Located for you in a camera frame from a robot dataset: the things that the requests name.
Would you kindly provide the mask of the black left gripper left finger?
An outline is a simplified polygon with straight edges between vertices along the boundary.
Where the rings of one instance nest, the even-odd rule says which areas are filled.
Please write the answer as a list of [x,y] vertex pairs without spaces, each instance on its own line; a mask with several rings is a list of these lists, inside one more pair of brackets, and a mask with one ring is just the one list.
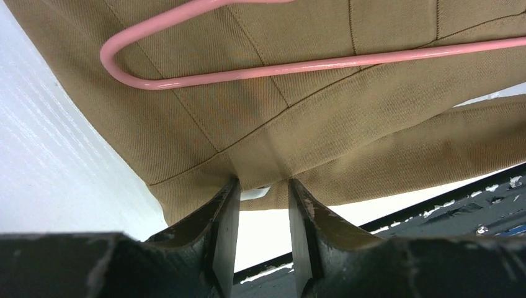
[[240,184],[136,241],[123,233],[1,235],[2,297],[229,297]]

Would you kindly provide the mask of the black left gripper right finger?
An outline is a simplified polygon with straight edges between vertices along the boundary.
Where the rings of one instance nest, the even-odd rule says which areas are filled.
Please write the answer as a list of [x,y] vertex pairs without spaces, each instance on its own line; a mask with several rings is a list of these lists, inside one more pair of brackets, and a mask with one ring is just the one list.
[[288,183],[298,297],[524,297],[523,237],[371,234]]

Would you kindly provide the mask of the tan brown pleated skirt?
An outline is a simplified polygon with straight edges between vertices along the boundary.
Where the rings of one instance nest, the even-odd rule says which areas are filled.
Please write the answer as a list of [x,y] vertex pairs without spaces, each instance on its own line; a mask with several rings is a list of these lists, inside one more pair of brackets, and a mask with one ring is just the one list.
[[[180,1],[7,1],[71,100],[174,224],[230,177],[268,187],[243,210],[284,209],[299,179],[343,205],[484,175],[525,161],[525,48],[287,74],[170,91],[103,69],[113,34]],[[524,1],[230,4],[116,56],[168,79],[525,35]]]

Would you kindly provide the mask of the pink thin hanger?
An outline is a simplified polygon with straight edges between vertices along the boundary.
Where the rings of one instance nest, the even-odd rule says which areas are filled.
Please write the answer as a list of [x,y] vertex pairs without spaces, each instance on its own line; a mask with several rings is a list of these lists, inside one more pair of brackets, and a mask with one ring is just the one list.
[[148,80],[124,72],[115,62],[115,55],[125,47],[162,30],[178,25],[204,13],[229,5],[230,1],[189,1],[166,12],[151,17],[113,35],[101,47],[99,59],[105,70],[117,81],[142,90],[162,91],[204,84],[223,83],[269,76],[307,73],[312,71],[381,65],[411,60],[424,60],[476,52],[488,52],[525,46],[525,37],[505,38],[485,42],[464,43],[432,48],[400,50],[387,53],[347,56],[323,60],[303,61],[282,65],[262,66],[241,70],[221,71],[171,79]]

